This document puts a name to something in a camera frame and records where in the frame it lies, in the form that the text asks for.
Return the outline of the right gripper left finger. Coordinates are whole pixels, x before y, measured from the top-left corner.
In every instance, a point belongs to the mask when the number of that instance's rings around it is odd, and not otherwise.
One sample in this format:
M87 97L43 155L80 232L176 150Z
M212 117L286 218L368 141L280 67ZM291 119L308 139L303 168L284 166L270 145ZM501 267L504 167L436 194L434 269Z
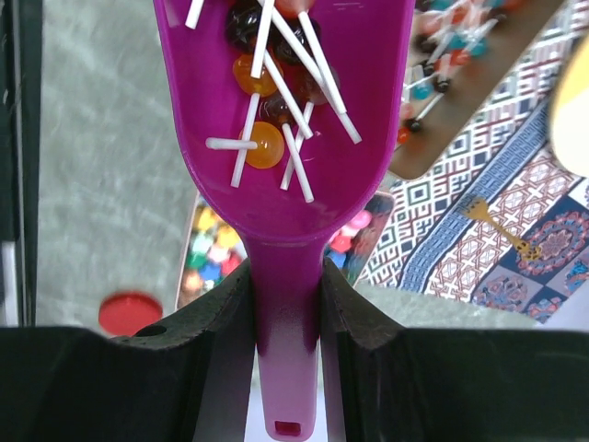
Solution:
M254 360L249 265L134 336L1 331L5 441L240 441Z

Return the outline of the tin of pastel star candies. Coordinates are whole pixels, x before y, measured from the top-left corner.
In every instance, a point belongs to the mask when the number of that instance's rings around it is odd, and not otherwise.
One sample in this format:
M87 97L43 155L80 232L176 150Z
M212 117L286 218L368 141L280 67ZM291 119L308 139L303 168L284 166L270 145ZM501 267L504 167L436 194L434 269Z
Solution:
M392 197L377 192L349 223L336 231L324 255L355 285L367 267L392 214ZM176 308L183 308L219 285L245 259L243 241L201 196L194 202L180 272Z

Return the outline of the purple plastic scoop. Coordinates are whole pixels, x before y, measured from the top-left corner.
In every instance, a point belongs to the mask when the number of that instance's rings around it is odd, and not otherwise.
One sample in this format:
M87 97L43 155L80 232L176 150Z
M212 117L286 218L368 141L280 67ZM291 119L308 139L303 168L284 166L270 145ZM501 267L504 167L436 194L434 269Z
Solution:
M235 156L205 144L238 135L248 108L231 71L237 55L224 35L230 5L206 2L195 29L184 23L189 7L155 2L180 151L204 199L247 251L266 431L279 441L305 441L316 421L323 250L369 201L392 158L414 4L313 6L321 45L362 140L354 143L328 107L313 111L314 134L301 149L312 202L297 182L281 189L282 167L248 168L239 186L231 186Z

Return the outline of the tin of lollipops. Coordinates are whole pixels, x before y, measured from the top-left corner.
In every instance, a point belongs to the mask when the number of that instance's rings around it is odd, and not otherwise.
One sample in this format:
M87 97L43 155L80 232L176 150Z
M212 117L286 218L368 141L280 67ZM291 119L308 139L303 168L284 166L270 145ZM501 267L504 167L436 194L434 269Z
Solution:
M491 31L487 54L453 74L449 91L423 116L422 130L396 148L388 171L403 180L424 175L565 4L525 1L509 12Z

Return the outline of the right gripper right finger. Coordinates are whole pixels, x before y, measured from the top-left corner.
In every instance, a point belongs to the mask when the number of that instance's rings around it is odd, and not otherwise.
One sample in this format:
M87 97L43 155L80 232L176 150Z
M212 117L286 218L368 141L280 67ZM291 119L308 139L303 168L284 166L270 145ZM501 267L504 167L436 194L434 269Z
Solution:
M584 441L588 337L413 329L325 261L320 344L331 441Z

